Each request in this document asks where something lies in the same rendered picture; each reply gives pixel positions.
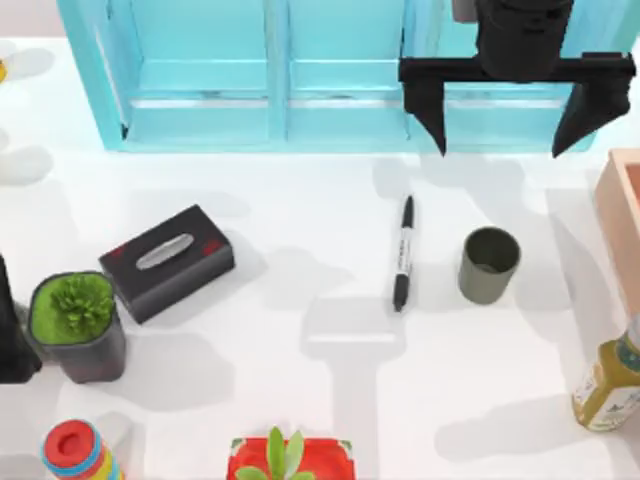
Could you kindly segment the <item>grey rounded box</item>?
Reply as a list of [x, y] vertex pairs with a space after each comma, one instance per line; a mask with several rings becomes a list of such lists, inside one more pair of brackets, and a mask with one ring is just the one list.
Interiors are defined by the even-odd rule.
[[477, 22], [475, 0], [451, 0], [452, 16], [455, 22], [471, 24]]

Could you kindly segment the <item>salmon-coloured box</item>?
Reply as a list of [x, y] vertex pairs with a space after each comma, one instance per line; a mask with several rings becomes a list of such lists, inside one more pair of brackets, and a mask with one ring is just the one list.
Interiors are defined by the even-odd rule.
[[625, 309], [640, 316], [640, 148], [609, 151], [594, 198]]

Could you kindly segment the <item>black marker pen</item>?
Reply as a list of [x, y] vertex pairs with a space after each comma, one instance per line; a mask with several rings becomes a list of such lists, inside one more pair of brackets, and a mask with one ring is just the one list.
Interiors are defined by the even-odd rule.
[[396, 262], [396, 272], [393, 286], [392, 305], [394, 311], [401, 312], [407, 304], [410, 288], [411, 274], [411, 240], [414, 231], [415, 205], [412, 195], [409, 195], [404, 203], [399, 253]]

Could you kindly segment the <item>grey-green cup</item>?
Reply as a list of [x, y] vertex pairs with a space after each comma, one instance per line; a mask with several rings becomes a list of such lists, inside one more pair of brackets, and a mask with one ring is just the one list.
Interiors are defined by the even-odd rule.
[[497, 302], [505, 293], [521, 260], [517, 240], [506, 230], [485, 226], [465, 239], [458, 273], [458, 288], [478, 305]]

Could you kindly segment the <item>light blue rack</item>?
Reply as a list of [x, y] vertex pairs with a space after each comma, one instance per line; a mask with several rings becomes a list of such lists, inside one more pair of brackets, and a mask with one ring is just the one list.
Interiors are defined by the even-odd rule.
[[[57, 0], [105, 148], [439, 152], [399, 61], [471, 58], [451, 0]], [[574, 0], [561, 48], [631, 53], [640, 0]], [[445, 85], [447, 153], [549, 152], [566, 83]]]

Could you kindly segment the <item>yellow-green bottle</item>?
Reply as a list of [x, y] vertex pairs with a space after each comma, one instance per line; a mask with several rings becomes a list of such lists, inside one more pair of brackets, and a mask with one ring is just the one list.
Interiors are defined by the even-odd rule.
[[640, 314], [598, 347], [571, 401], [576, 421], [593, 432], [613, 431], [640, 409]]

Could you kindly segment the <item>black tissue box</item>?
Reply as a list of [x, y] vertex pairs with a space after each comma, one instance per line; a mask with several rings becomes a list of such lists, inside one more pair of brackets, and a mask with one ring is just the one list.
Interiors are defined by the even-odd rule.
[[197, 204], [104, 253], [99, 263], [138, 324], [236, 265], [229, 239]]

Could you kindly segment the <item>succulent in red pot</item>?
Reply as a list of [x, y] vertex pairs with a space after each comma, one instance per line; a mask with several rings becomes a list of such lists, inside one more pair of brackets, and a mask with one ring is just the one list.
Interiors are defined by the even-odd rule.
[[285, 438], [274, 426], [266, 437], [234, 439], [226, 480], [356, 480], [352, 446], [334, 438]]

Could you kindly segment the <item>green plant in dark pot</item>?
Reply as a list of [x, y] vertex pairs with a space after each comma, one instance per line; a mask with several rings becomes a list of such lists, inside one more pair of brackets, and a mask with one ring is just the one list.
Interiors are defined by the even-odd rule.
[[98, 271], [58, 273], [34, 290], [28, 332], [76, 384], [112, 382], [127, 344], [110, 280]]

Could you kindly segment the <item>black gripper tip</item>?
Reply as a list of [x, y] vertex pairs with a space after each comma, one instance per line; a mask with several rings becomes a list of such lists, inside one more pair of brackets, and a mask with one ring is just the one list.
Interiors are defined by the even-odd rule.
[[21, 328], [0, 254], [0, 385], [26, 383], [41, 368], [42, 361]]

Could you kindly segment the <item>stack of coloured rings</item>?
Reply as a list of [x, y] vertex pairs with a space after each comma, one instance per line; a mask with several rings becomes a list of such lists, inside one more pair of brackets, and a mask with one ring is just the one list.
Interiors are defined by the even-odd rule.
[[84, 420], [66, 420], [52, 427], [40, 457], [57, 480], [126, 480], [101, 434]]

